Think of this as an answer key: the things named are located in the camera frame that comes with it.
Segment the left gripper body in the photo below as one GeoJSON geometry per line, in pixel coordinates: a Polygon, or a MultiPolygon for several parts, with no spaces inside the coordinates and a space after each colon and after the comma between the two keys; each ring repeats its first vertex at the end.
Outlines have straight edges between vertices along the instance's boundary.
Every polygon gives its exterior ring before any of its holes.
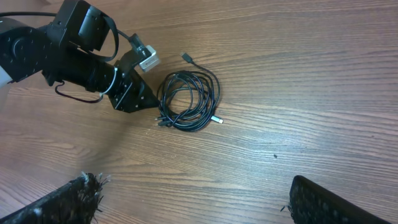
{"type": "Polygon", "coordinates": [[[133,113],[159,106],[150,86],[134,69],[139,59],[135,51],[130,50],[114,64],[118,70],[107,95],[115,110],[133,113]]]}

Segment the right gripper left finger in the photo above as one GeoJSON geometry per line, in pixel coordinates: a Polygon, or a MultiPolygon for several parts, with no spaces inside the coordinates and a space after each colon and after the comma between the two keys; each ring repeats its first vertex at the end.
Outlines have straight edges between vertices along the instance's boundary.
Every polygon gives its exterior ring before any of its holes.
{"type": "Polygon", "coordinates": [[[95,220],[110,177],[82,172],[81,176],[29,205],[1,218],[1,224],[81,223],[95,220]]]}

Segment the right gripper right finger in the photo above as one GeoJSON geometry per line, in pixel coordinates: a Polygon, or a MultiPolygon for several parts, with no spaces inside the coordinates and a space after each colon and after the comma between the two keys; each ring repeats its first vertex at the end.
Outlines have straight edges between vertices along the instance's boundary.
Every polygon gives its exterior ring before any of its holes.
{"type": "Polygon", "coordinates": [[[293,178],[287,208],[295,224],[390,224],[302,175],[293,178]]]}

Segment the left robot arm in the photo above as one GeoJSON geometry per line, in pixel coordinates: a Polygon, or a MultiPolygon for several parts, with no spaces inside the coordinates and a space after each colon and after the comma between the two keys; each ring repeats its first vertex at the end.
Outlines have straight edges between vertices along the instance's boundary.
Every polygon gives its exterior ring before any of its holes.
{"type": "Polygon", "coordinates": [[[34,28],[1,13],[1,85],[41,72],[48,85],[65,82],[108,96],[126,113],[159,105],[136,72],[159,63],[156,51],[137,34],[126,36],[112,18],[86,1],[64,1],[54,20],[34,28]]]}

